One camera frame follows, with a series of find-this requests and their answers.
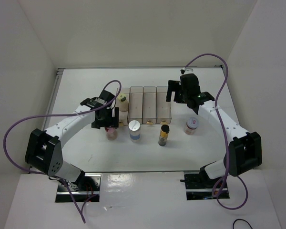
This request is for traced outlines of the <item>pink cap spice bottle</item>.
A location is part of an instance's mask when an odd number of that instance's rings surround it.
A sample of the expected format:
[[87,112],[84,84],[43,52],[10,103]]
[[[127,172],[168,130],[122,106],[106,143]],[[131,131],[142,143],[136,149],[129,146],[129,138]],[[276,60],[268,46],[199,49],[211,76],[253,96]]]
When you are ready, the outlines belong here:
[[116,129],[113,127],[106,127],[105,132],[108,140],[115,140],[118,136]]

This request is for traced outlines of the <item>yellow cap spice bottle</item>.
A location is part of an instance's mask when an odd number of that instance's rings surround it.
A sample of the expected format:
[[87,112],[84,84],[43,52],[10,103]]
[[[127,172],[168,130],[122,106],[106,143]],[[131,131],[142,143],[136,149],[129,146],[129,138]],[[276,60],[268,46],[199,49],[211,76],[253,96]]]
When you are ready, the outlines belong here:
[[120,93],[117,97],[118,107],[121,112],[128,111],[128,100],[126,98],[126,94]]

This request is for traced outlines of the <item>white blue cylindrical shaker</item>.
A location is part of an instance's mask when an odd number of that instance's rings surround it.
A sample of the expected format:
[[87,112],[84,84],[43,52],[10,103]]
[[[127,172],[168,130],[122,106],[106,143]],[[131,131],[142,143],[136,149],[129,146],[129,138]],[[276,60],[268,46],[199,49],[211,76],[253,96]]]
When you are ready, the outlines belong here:
[[137,120],[133,120],[128,124],[129,136],[132,142],[138,142],[141,136],[141,124]]

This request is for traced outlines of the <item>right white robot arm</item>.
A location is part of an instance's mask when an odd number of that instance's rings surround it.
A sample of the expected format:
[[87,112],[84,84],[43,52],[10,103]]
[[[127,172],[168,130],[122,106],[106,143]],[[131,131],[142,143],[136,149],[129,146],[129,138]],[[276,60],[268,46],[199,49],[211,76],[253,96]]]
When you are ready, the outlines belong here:
[[224,139],[225,156],[199,170],[198,183],[203,187],[211,187],[220,178],[236,177],[262,164],[260,134],[241,127],[218,105],[218,97],[202,92],[195,74],[183,73],[178,81],[169,80],[166,101],[185,104]]

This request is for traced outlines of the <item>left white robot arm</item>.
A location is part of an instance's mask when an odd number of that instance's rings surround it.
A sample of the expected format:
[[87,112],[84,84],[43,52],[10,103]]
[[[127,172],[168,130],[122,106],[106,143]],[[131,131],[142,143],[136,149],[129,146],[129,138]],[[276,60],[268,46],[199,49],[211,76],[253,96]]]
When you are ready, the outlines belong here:
[[46,130],[32,131],[25,162],[49,177],[64,179],[78,191],[89,182],[85,172],[63,160],[64,145],[80,130],[92,128],[118,128],[119,109],[112,108],[114,94],[102,90],[98,97],[83,100],[70,117],[66,117]]

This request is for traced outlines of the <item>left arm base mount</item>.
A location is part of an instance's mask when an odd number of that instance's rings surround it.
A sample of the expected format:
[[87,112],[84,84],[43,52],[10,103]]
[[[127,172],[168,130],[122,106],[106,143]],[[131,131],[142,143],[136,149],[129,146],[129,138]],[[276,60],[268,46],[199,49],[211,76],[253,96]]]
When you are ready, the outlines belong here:
[[[69,190],[76,202],[83,203],[87,199],[89,202],[99,202],[100,187],[102,175],[101,173],[86,173],[84,183],[78,187],[74,183],[66,181]],[[59,182],[56,191],[56,203],[71,203],[72,198],[66,186]]]

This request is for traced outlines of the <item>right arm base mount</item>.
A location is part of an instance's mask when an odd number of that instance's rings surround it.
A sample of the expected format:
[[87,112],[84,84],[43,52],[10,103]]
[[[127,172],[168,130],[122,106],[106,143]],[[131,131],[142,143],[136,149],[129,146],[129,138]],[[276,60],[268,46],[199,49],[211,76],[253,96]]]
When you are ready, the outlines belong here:
[[184,173],[180,182],[185,185],[186,200],[211,200],[212,188],[219,179],[203,181],[198,173]]

